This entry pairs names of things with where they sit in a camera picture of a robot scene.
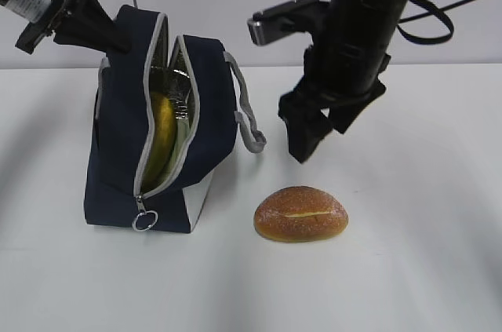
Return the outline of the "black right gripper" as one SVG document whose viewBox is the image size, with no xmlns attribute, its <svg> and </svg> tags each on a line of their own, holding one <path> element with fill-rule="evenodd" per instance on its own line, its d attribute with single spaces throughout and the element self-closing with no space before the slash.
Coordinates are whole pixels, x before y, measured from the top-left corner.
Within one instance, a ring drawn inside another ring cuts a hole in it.
<svg viewBox="0 0 502 332">
<path fill-rule="evenodd" d="M 288 149 L 304 163 L 332 131 L 345 133 L 386 87 L 379 75 L 386 69 L 391 35 L 321 38 L 306 49 L 304 75 L 279 100 Z"/>
</svg>

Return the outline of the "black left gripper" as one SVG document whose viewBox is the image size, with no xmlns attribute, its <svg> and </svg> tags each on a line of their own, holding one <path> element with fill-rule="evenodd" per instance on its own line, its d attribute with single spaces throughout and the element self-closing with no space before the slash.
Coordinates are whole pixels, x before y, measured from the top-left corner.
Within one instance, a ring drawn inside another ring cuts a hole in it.
<svg viewBox="0 0 502 332">
<path fill-rule="evenodd" d="M 32 54 L 45 37 L 63 46 L 106 52 L 130 51 L 130 39 L 98 0 L 1 0 L 1 6 L 28 21 L 16 48 Z"/>
</svg>

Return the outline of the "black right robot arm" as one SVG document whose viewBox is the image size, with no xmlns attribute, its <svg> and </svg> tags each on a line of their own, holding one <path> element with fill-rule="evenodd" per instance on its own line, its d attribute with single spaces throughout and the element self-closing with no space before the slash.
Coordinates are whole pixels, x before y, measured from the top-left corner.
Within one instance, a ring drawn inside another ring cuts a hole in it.
<svg viewBox="0 0 502 332">
<path fill-rule="evenodd" d="M 386 88 L 378 79 L 408 0 L 330 0 L 304 63 L 279 100 L 289 153 L 306 162 L 330 132 L 345 133 Z"/>
</svg>

